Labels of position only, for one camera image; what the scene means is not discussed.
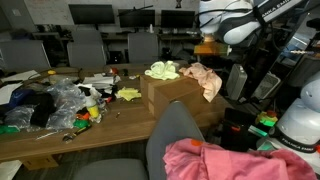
yellow cloth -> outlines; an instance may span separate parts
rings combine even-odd
[[[163,63],[161,61],[155,62],[151,65],[150,70],[145,71],[145,75],[151,76],[154,79],[176,79],[179,76],[176,73],[176,67],[173,65],[172,61],[167,61]]]
[[[138,93],[138,90],[134,89],[134,88],[125,88],[124,87],[118,91],[118,94],[127,101],[130,101],[133,98],[141,97],[141,93]]]

black monitor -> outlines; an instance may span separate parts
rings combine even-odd
[[[69,4],[74,24],[114,24],[112,5]]]
[[[192,28],[194,11],[161,11],[161,27],[163,28]]]
[[[119,9],[120,27],[149,27],[155,24],[155,10]]]

yellow object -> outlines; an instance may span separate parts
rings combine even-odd
[[[179,76],[176,73],[176,67],[173,65],[172,61],[167,61],[163,63],[161,61],[155,62],[151,65],[150,70],[145,71],[145,75],[151,76],[154,79],[176,79]]]
[[[203,42],[194,47],[194,55],[202,56],[221,56],[229,55],[231,52],[229,45],[221,44],[217,42]]]
[[[49,75],[55,75],[55,74],[57,74],[57,73],[56,73],[56,71],[54,71],[54,70],[49,70],[49,71],[48,71],[48,74],[49,74]]]
[[[93,118],[99,117],[99,109],[97,105],[87,107],[87,110],[89,111],[89,114]]]
[[[278,118],[274,115],[268,114],[268,112],[262,111],[256,118],[256,124],[263,124],[265,126],[272,127],[278,121]]]
[[[138,90],[134,89],[134,88],[125,88],[124,87],[118,91],[118,94],[127,101],[130,101],[133,98],[140,98],[141,97],[141,93],[139,93]]]

floor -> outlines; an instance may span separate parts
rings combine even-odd
[[[58,167],[29,171],[21,166],[13,180],[71,180],[81,167],[105,159],[134,158],[146,162],[146,143],[143,140],[66,153],[60,159]]]

white robot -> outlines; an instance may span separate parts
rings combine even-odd
[[[214,38],[229,45],[242,42],[255,30],[308,0],[265,0],[256,7],[246,0],[201,0],[200,30],[204,41]],[[320,72],[309,79],[264,143],[287,148],[320,173]]]
[[[205,41],[210,36],[234,45],[242,42],[266,23],[308,0],[265,0],[253,7],[252,0],[200,0],[200,30]]]

